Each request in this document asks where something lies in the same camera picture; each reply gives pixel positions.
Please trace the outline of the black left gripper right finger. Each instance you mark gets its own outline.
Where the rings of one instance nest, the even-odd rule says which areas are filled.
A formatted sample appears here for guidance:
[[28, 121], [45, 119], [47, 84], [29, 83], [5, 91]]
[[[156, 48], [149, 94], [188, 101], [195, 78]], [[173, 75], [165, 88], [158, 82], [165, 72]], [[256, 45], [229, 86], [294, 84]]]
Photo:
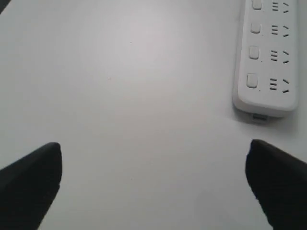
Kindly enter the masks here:
[[245, 175], [274, 230], [307, 228], [307, 164], [260, 139], [250, 143]]

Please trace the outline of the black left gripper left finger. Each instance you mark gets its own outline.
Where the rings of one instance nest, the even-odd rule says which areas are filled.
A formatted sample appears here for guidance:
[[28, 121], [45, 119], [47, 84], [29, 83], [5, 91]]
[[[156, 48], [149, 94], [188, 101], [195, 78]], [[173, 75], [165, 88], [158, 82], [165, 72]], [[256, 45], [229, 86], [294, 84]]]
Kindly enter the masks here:
[[0, 171], [0, 228], [36, 230], [62, 178], [60, 144], [47, 143]]

